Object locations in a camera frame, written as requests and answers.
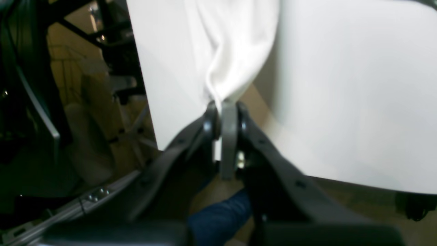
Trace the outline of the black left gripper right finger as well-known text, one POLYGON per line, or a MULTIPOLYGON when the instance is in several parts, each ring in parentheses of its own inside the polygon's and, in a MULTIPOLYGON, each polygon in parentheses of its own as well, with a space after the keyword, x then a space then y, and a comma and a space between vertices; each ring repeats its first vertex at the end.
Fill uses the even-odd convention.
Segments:
POLYGON ((224 180, 240 178, 255 223, 250 246, 404 246, 398 229, 360 216, 285 159, 241 102, 223 103, 224 180))

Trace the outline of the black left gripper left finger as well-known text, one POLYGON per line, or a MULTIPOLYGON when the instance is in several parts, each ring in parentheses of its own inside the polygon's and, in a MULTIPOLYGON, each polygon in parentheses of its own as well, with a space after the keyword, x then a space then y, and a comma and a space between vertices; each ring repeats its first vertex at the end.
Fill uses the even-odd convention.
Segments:
POLYGON ((184 221, 151 216, 164 190, 184 172, 195 171, 200 180, 187 191, 196 193, 203 179, 214 176, 214 142, 218 113, 211 101, 205 113, 186 126, 165 151, 117 194, 86 215, 50 226, 43 246, 188 246, 190 229, 184 221))

